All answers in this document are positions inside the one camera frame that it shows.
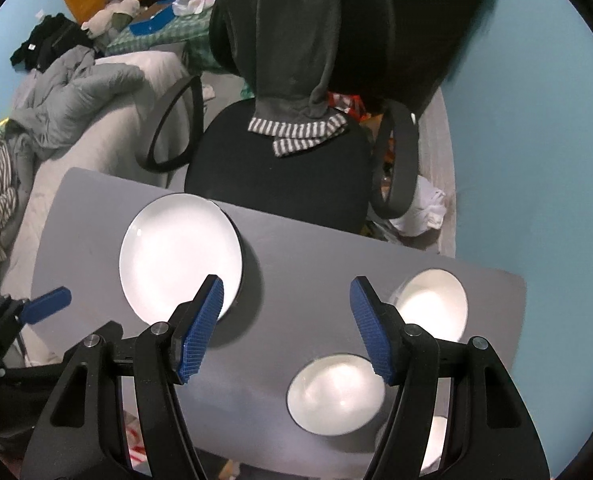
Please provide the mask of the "grey puffer jacket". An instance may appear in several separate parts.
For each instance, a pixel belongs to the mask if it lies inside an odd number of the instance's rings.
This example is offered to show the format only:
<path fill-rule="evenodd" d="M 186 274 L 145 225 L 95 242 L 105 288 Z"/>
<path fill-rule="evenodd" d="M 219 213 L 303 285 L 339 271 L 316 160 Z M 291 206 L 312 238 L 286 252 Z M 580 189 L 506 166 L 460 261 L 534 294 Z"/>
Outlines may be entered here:
<path fill-rule="evenodd" d="M 143 83 L 139 67 L 97 63 L 94 50 L 76 46 L 37 78 L 28 103 L 12 110 L 5 138 L 20 140 L 46 160 L 72 148 L 103 107 Z"/>

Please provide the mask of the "small white plate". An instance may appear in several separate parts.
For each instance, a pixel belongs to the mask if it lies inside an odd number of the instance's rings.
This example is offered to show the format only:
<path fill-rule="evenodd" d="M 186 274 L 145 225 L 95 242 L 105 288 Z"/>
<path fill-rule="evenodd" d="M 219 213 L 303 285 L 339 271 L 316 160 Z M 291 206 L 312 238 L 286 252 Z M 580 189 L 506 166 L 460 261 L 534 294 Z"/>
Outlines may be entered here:
<path fill-rule="evenodd" d="M 216 203 L 177 193 L 144 206 L 130 222 L 118 256 L 124 296 L 142 322 L 166 321 L 196 296 L 205 278 L 224 285 L 219 317 L 236 300 L 243 255 L 234 223 Z"/>

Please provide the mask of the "black office chair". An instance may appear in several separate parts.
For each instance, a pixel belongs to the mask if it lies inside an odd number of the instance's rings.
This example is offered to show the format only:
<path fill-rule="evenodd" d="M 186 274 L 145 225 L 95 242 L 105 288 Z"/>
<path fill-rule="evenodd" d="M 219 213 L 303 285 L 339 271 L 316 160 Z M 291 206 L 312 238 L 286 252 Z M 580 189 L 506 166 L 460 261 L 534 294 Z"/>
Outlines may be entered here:
<path fill-rule="evenodd" d="M 215 0 L 214 58 L 252 96 L 206 120 L 200 79 L 175 82 L 141 129 L 137 164 L 184 169 L 191 194 L 340 231 L 402 217 L 419 169 L 411 112 L 386 100 L 370 134 L 329 101 L 383 96 L 394 25 L 392 0 Z"/>

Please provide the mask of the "white bowl grey outside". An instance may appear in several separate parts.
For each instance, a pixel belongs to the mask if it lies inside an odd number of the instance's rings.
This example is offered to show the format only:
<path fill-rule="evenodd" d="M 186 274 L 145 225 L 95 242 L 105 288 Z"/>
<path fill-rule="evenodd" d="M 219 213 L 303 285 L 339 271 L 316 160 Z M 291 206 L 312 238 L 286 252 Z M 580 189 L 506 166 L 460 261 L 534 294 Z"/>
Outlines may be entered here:
<path fill-rule="evenodd" d="M 400 284 L 389 299 L 407 324 L 417 324 L 434 338 L 457 342 L 468 321 L 467 292 L 443 269 L 420 272 Z"/>

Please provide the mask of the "white crumpled cloth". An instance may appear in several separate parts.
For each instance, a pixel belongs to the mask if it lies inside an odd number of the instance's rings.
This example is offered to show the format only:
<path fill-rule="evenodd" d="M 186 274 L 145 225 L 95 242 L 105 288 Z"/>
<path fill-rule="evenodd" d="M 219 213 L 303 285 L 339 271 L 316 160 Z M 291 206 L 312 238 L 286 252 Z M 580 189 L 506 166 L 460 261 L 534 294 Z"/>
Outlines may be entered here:
<path fill-rule="evenodd" d="M 446 212 L 446 194 L 419 176 L 408 211 L 402 217 L 390 219 L 389 225 L 402 236 L 417 237 L 428 231 L 441 230 Z"/>

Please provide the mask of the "black garment on wall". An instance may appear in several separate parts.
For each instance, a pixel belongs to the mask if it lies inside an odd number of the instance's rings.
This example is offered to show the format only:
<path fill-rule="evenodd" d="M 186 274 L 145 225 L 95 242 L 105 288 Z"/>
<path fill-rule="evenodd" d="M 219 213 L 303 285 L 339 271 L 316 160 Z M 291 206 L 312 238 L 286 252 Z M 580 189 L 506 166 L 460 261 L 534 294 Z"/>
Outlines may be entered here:
<path fill-rule="evenodd" d="M 62 54 L 77 46 L 93 48 L 94 43 L 79 24 L 64 14 L 45 15 L 12 53 L 10 63 L 13 67 L 23 65 L 28 72 L 43 73 Z"/>

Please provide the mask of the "dark grey hoodie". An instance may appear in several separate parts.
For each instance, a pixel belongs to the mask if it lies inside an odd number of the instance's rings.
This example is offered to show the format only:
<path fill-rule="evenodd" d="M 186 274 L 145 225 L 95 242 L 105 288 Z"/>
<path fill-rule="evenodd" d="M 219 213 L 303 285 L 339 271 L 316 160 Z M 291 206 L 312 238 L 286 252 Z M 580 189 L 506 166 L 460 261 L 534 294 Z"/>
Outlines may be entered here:
<path fill-rule="evenodd" d="M 231 53 L 255 96 L 249 131 L 278 157 L 316 148 L 347 128 L 332 108 L 341 0 L 216 0 Z"/>

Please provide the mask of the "black hanging coat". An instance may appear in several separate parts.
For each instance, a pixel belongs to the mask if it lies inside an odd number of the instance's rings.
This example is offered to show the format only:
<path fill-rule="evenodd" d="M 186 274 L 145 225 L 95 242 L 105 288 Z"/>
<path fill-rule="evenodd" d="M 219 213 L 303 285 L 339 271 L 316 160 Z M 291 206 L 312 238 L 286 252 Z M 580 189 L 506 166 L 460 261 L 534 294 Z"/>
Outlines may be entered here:
<path fill-rule="evenodd" d="M 421 113 L 493 0 L 340 0 L 333 92 Z"/>

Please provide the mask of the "blue box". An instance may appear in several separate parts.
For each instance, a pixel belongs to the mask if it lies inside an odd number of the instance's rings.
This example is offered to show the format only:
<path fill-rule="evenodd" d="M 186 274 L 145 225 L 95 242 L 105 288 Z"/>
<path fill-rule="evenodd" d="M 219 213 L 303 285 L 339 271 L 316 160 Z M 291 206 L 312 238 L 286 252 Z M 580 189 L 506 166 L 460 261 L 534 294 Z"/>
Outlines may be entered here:
<path fill-rule="evenodd" d="M 150 35 L 159 32 L 175 18 L 172 1 L 160 1 L 142 11 L 128 25 L 128 29 L 135 36 Z"/>

